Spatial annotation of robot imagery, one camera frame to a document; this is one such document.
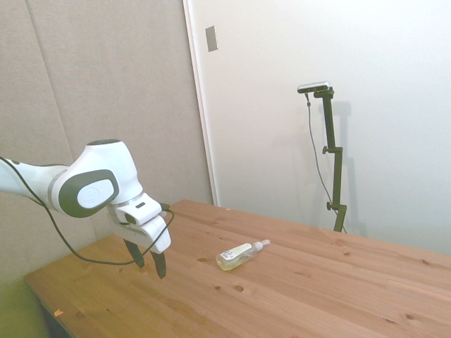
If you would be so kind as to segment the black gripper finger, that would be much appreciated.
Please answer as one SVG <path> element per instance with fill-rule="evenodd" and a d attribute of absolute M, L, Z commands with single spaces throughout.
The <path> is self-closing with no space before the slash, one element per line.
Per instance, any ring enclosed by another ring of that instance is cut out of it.
<path fill-rule="evenodd" d="M 167 267 L 166 267 L 166 257 L 164 255 L 164 252 L 158 253 L 155 252 L 153 249 L 150 249 L 149 252 L 152 255 L 152 258 L 154 260 L 154 265 L 156 269 L 156 273 L 159 276 L 160 279 L 165 278 Z"/>
<path fill-rule="evenodd" d="M 139 267 L 139 268 L 143 268 L 145 265 L 144 262 L 144 258 L 142 256 L 142 252 L 140 251 L 140 248 L 138 247 L 138 245 L 136 245 L 133 242 L 130 242 L 128 240 L 124 240 L 125 245 L 130 253 L 130 255 L 132 256 L 132 260 L 133 262 Z"/>

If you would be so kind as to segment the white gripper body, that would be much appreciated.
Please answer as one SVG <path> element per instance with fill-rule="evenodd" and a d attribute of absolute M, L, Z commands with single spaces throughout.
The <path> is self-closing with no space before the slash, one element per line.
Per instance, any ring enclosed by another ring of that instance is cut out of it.
<path fill-rule="evenodd" d="M 160 215 L 143 225 L 134 225 L 120 220 L 113 206 L 108 206 L 107 211 L 112 220 L 112 231 L 119 237 L 144 248 L 151 247 L 150 250 L 157 254 L 162 254 L 171 245 L 166 221 Z"/>

